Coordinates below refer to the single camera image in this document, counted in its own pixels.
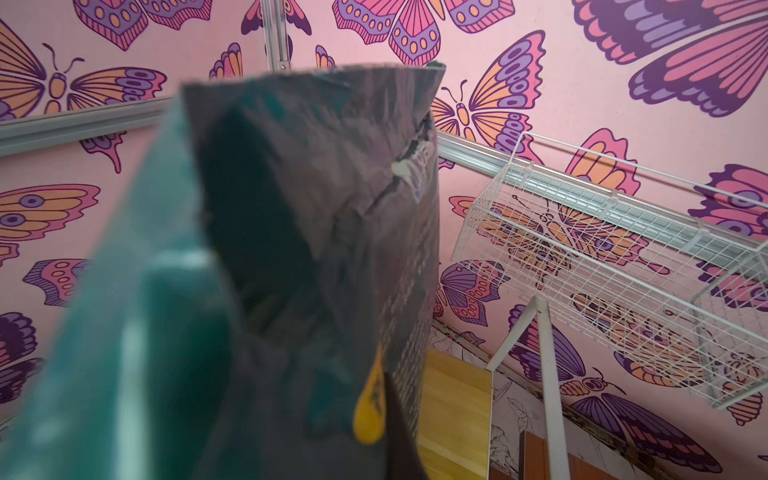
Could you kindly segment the dark green fertilizer bag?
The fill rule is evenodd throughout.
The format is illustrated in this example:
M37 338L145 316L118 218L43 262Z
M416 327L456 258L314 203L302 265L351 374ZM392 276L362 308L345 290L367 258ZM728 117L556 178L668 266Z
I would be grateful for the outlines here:
M444 65L266 75L193 127L160 233L126 196L20 415L5 479L386 479L416 442L439 273Z

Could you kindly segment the white frame wooden shelf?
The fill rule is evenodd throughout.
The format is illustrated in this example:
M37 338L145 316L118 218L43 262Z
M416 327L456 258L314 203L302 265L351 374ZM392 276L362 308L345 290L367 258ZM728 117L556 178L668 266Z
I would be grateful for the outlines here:
M499 372L501 360L535 324L545 328L545 393L535 407L527 392ZM562 405L557 391L552 325L539 301L530 302L488 362L440 337L427 354L418 430L418 451L430 479L489 479L491 437L501 430L513 459L519 435L547 441L550 458L568 460Z

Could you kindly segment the brown wooden step stand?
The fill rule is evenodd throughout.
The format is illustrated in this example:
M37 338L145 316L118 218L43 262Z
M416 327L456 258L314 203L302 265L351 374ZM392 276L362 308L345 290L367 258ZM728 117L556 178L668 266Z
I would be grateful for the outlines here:
M508 439L501 430L494 431L490 444L489 479L614 479L614 476L582 459L568 455L568 460L551 459L545 439L523 431L519 435L518 459L514 460Z

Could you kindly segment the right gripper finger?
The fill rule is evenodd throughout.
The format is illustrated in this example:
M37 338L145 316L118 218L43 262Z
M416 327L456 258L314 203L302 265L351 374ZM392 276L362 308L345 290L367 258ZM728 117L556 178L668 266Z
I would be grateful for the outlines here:
M407 428L389 373L384 374L386 399L387 480L427 480L417 445Z

